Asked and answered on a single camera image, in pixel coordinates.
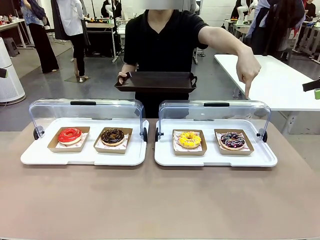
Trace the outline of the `person's right hand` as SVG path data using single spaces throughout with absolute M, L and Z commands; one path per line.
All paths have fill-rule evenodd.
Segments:
M 119 72 L 117 76 L 117 84 L 123 86 L 127 80 L 131 78 L 131 72 Z

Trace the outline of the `person's left hand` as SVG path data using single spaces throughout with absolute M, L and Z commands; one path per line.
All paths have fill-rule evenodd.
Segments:
M 250 47 L 244 45 L 237 51 L 236 72 L 240 82 L 245 84 L 245 97 L 249 99 L 250 88 L 253 80 L 259 74 L 261 65 Z

